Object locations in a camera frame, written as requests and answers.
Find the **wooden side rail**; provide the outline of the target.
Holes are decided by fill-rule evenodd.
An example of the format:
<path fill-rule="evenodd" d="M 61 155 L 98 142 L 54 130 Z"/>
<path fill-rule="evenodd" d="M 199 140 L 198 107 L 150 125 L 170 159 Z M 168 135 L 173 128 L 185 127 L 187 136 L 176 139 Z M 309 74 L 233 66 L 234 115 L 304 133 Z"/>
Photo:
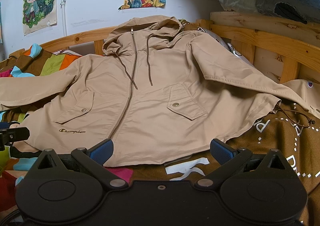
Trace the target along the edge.
<path fill-rule="evenodd" d="M 231 41 L 257 69 L 280 83 L 319 83 L 319 24 L 237 12 L 212 12 L 210 31 Z"/>

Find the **anime girl wall poster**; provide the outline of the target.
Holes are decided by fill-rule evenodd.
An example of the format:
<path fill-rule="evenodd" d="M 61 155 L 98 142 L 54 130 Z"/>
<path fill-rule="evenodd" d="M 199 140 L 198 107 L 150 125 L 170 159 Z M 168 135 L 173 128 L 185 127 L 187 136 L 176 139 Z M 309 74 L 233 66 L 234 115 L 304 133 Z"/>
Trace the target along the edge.
<path fill-rule="evenodd" d="M 56 0 L 23 0 L 22 13 L 25 36 L 57 23 Z"/>

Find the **silver patterned mattress pad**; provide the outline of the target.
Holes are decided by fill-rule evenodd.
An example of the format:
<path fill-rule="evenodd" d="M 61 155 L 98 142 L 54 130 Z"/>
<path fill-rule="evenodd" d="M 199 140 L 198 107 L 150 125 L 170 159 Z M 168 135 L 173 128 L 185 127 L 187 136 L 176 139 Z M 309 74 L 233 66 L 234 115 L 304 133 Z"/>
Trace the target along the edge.
<path fill-rule="evenodd" d="M 210 35 L 211 37 L 213 37 L 213 39 L 218 41 L 224 48 L 229 50 L 229 52 L 231 52 L 234 56 L 236 56 L 237 58 L 243 60 L 244 62 L 246 62 L 250 66 L 254 67 L 254 65 L 247 58 L 245 58 L 244 55 L 242 55 L 240 52 L 238 52 L 238 50 L 236 50 L 236 48 L 233 47 L 233 45 L 231 43 L 226 43 L 220 36 L 218 36 L 217 34 L 213 33 L 212 31 L 209 31 L 208 29 L 204 29 L 204 28 L 198 27 L 197 30 Z"/>

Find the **beige hooded jacket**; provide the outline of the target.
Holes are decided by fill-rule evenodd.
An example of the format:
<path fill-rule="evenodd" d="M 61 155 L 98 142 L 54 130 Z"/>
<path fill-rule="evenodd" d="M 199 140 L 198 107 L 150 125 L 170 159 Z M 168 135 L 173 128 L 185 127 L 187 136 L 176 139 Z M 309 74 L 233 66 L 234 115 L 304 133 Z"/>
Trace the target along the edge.
<path fill-rule="evenodd" d="M 278 84 L 174 17 L 131 19 L 103 52 L 50 75 L 1 78 L 1 112 L 47 99 L 22 121 L 28 145 L 66 154 L 111 139 L 107 166 L 162 164 L 242 135 L 283 99 L 319 116 L 319 85 Z"/>

